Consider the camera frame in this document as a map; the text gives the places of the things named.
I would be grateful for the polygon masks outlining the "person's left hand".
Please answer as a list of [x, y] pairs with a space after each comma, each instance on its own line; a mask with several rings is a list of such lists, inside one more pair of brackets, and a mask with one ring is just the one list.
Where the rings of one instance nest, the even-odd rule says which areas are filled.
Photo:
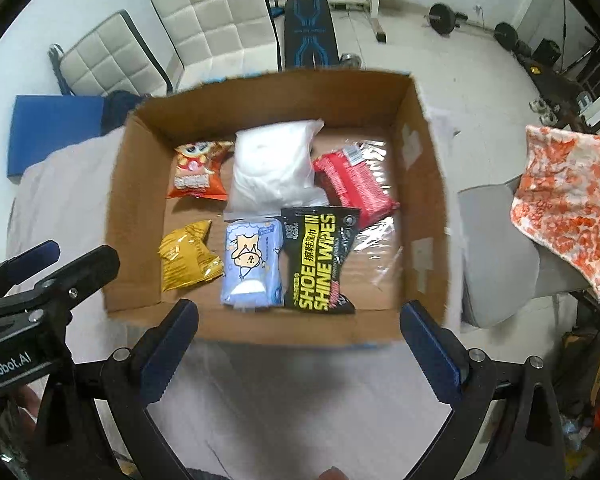
[[18, 405], [18, 412], [24, 429], [35, 430], [38, 422], [38, 412], [41, 407], [41, 399], [36, 392], [29, 386], [20, 387], [14, 394], [14, 399]]

